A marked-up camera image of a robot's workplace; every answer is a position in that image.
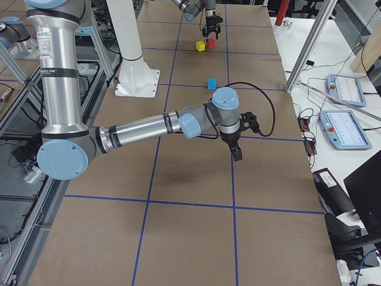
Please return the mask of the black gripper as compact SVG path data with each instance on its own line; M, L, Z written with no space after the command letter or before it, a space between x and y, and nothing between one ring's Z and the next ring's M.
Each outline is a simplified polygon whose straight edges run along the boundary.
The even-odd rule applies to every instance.
M220 24L222 23L222 18L220 16L209 16L206 17L206 24L202 28L202 36L205 40L208 40L209 33L215 33L216 39L219 39L219 34L221 33Z
M238 140L241 137L240 132L234 132L234 133L220 133L221 139L228 144L230 148L232 148L232 155L234 161L240 161L242 160L242 150L239 147Z

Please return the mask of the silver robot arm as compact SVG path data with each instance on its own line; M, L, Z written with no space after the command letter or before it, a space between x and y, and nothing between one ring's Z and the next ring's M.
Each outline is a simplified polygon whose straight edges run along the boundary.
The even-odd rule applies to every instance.
M218 40L218 36L221 33L221 24L223 18L216 12L216 2L213 0L172 0L178 9L182 12L188 22L194 21L199 13L205 11L205 26L199 27L202 32L202 36L208 41L211 33L215 34L215 38Z
M159 114L125 125L87 127L82 120L75 34L91 18L90 1L27 1L26 15L36 29L47 124L37 154L43 173L58 180L81 175L97 156L112 149L182 132L187 138L217 128L236 161L243 117L230 87L216 90L202 107Z

